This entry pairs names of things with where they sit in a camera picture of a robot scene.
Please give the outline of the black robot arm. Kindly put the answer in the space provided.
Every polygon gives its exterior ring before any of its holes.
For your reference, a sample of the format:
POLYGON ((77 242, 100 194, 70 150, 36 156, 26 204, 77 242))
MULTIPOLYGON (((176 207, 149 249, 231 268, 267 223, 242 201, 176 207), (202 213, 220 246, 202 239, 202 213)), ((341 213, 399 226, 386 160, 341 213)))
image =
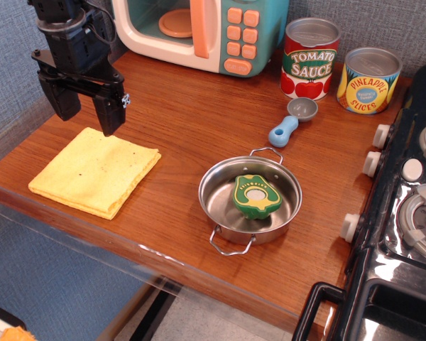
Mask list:
POLYGON ((48 43, 34 50, 38 79, 45 96, 63 120, 80 110, 79 96, 92 98, 105 136, 126 121, 129 95, 124 76, 109 61, 115 33, 105 22, 112 15, 92 1, 29 1, 37 15, 37 27, 48 43))

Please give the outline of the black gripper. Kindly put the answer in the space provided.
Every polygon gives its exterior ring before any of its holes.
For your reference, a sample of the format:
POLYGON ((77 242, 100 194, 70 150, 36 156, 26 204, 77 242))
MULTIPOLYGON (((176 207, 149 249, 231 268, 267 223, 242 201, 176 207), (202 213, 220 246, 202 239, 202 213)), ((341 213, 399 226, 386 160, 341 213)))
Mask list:
POLYGON ((111 136, 126 122, 129 94, 124 76, 110 61, 115 37, 102 21, 37 22, 49 48, 34 50, 40 85, 55 113, 68 121, 80 110, 79 96, 91 97, 102 132, 111 136))

